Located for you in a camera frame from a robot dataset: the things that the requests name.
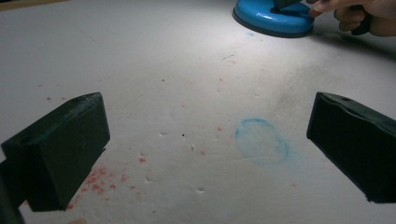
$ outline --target suction cup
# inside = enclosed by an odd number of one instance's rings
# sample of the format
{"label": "suction cup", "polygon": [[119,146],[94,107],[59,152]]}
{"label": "suction cup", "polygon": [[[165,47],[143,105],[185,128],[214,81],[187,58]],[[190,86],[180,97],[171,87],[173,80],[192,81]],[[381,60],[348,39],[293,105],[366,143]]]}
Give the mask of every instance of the suction cup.
{"label": "suction cup", "polygon": [[238,0],[233,17],[250,30],[278,37],[302,37],[308,35],[314,19],[309,7],[302,3],[274,10],[273,0]]}

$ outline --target white surface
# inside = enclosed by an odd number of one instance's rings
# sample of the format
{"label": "white surface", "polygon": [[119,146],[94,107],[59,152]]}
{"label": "white surface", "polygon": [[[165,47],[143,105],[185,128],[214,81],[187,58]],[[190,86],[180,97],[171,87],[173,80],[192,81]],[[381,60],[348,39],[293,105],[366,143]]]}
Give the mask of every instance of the white surface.
{"label": "white surface", "polygon": [[[317,91],[396,118],[395,38],[340,33],[330,14],[304,38],[261,35],[233,20],[234,3],[73,0],[0,12],[0,142],[95,91],[111,131],[98,180],[66,212],[22,205],[27,223],[396,219],[395,204],[368,203],[305,137]],[[246,119],[270,126],[235,139]]]}

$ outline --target blue circular mark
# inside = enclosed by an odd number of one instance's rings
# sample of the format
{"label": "blue circular mark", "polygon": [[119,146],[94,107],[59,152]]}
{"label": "blue circular mark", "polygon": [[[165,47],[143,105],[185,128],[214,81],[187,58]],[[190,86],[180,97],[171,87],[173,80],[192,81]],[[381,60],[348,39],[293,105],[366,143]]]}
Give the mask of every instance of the blue circular mark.
{"label": "blue circular mark", "polygon": [[289,145],[265,119],[245,119],[235,133],[236,144],[246,159],[256,164],[279,164],[289,154]]}

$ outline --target suction cup handle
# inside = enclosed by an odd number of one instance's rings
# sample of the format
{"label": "suction cup handle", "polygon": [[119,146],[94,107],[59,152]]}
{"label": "suction cup handle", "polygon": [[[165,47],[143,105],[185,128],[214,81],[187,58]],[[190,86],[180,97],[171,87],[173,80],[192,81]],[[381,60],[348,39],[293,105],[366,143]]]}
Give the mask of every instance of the suction cup handle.
{"label": "suction cup handle", "polygon": [[[350,7],[352,10],[364,10],[362,5]],[[364,35],[370,31],[372,15],[366,12],[366,17],[361,21],[361,25],[358,28],[351,31],[353,35]]]}

